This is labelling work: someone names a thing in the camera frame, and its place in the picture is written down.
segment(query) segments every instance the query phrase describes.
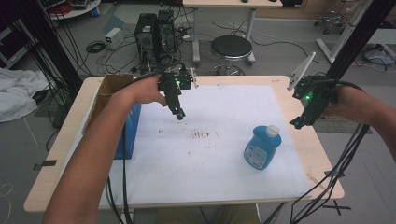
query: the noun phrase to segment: wooden table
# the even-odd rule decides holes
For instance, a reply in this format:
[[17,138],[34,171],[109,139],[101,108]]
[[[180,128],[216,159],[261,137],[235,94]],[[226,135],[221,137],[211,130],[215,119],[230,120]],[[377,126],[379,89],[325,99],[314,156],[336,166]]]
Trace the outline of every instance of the wooden table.
[[[193,53],[193,61],[195,63],[200,62],[200,53],[199,53],[199,40],[198,36],[198,21],[224,21],[226,19],[226,15],[231,16],[229,21],[247,21],[247,33],[245,38],[247,40],[250,39],[254,15],[256,13],[257,8],[279,8],[282,7],[282,3],[280,1],[270,2],[268,0],[249,0],[246,3],[243,3],[241,0],[184,0],[183,5],[185,7],[193,7],[193,40],[192,40],[192,53]],[[247,16],[241,15],[240,11],[248,12]],[[205,17],[200,17],[202,12],[208,12],[205,14]],[[254,58],[253,52],[248,57],[248,61],[250,63],[254,63],[256,60]]]
[[[50,197],[60,179],[64,161],[72,147],[81,122],[90,108],[92,97],[100,86],[102,78],[88,78],[84,81],[78,97],[74,102],[57,139],[47,157],[47,160],[56,160],[55,166],[42,167],[35,184],[25,202],[24,209],[30,212],[43,212],[46,210]],[[269,85],[272,87],[281,113],[285,121],[295,119],[303,111],[302,104],[292,98],[292,92],[286,88],[289,80],[282,76],[241,76],[241,77],[197,77],[198,83],[203,85]],[[310,187],[315,186],[324,172],[332,169],[329,159],[318,140],[312,127],[303,127],[296,130],[288,126],[291,139],[295,145],[297,155],[303,166]],[[318,196],[322,188],[313,191],[312,197]],[[332,192],[333,199],[344,197],[344,190],[337,183]]]

